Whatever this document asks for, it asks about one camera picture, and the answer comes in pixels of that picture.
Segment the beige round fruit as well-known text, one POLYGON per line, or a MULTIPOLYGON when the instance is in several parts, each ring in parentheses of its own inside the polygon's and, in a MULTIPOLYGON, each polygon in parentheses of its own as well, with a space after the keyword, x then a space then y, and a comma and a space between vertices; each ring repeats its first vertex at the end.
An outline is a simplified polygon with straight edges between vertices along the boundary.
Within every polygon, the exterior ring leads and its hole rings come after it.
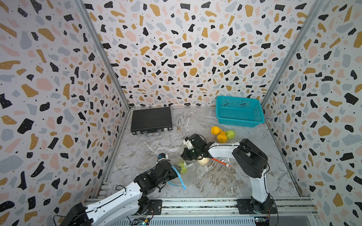
POLYGON ((209 158, 202 158, 200 160, 197 160, 197 162, 199 163, 199 165, 201 166, 206 166, 209 163, 209 158))

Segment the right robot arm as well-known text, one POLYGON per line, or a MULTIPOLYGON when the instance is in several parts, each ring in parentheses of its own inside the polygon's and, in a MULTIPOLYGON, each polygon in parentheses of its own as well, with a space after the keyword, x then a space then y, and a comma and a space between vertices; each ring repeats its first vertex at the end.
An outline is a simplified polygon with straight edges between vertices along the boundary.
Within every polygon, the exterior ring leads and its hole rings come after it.
POLYGON ((186 137, 183 141, 182 158, 187 161, 205 158, 234 159, 246 175, 252 188, 250 199, 238 199, 239 214, 277 214, 277 205, 266 185, 266 174, 270 169, 267 155, 250 140, 243 139, 234 144, 207 143, 199 134, 186 137))

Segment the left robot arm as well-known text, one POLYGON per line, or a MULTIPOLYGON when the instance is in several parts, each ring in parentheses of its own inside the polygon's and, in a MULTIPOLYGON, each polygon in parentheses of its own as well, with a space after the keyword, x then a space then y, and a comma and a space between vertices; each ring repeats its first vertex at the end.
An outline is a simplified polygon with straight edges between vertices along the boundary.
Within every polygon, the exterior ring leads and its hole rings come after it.
POLYGON ((169 160, 159 160, 155 167, 139 174, 113 195, 87 206, 78 203, 66 216, 55 217, 63 218, 62 226, 110 226, 131 215, 148 212, 148 195, 179 177, 179 171, 169 160))

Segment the clear blue zip-top bag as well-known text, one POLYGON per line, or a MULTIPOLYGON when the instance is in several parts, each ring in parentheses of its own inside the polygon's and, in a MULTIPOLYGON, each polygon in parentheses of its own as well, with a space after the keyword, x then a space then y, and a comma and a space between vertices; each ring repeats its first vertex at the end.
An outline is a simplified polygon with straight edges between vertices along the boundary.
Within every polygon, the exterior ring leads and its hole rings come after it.
POLYGON ((176 178, 168 183, 173 186, 180 186, 185 190, 205 180, 210 170, 211 159, 209 158, 188 161, 177 154, 169 154, 167 157, 171 162, 173 172, 174 170, 177 171, 176 178))

